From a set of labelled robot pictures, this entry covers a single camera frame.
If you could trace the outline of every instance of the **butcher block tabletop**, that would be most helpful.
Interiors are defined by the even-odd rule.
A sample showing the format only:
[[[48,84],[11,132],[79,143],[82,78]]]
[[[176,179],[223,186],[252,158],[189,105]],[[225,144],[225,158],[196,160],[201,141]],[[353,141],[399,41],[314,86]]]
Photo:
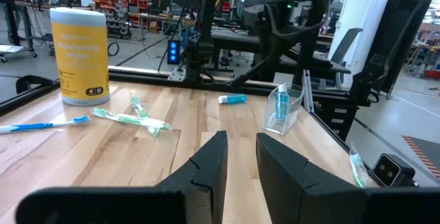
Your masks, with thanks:
[[[355,184],[349,155],[300,110],[286,135],[263,129],[266,97],[219,104],[225,95],[110,82],[110,101],[97,107],[135,115],[130,93],[148,114],[172,125],[154,139],[143,127],[92,116],[91,107],[63,104],[50,92],[3,117],[0,125],[57,122],[90,115],[91,124],[0,135],[0,223],[14,223],[19,201],[50,186],[154,186],[182,166],[217,131],[228,133],[228,179],[223,223],[271,223],[256,163],[256,134],[267,133],[311,162]]]

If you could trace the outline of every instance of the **small toothpaste tube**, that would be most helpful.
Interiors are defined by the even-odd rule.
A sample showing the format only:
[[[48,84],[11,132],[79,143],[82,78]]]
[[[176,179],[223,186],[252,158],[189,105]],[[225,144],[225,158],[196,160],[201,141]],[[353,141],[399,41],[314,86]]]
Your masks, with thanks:
[[[290,97],[287,93],[287,85],[283,84],[278,87],[278,93],[276,94],[276,119],[284,120],[287,117],[289,111]]]
[[[239,94],[235,96],[220,96],[219,97],[219,104],[235,104],[235,103],[242,103],[246,102],[248,97],[244,94]]]

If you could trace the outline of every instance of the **white lid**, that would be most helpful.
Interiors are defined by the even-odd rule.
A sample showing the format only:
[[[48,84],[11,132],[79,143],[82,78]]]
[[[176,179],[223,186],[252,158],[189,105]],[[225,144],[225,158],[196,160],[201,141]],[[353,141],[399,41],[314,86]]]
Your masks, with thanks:
[[[89,27],[107,27],[105,14],[74,8],[51,8],[50,20],[66,25],[79,25]]]
[[[282,84],[278,86],[278,92],[279,93],[285,93],[287,92],[287,85],[286,84]]]
[[[228,97],[227,96],[220,96],[219,97],[219,104],[225,104],[228,103]]]

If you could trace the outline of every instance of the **blue toothbrush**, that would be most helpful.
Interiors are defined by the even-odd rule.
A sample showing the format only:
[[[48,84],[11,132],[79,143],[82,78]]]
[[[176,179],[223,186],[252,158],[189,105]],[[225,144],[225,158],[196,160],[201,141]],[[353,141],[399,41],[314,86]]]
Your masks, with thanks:
[[[68,125],[88,124],[90,123],[90,121],[91,121],[90,117],[86,115],[83,117],[74,117],[71,121],[68,122],[0,126],[0,134],[39,130],[39,129],[54,128],[54,127],[68,126]]]

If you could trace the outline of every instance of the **clear plastic cup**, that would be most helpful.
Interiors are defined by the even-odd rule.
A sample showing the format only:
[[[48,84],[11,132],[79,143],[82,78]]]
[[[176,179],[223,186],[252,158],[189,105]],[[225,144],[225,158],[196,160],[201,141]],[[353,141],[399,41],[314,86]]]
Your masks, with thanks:
[[[295,124],[304,96],[301,86],[284,83],[275,88],[267,99],[264,128],[280,135]]]

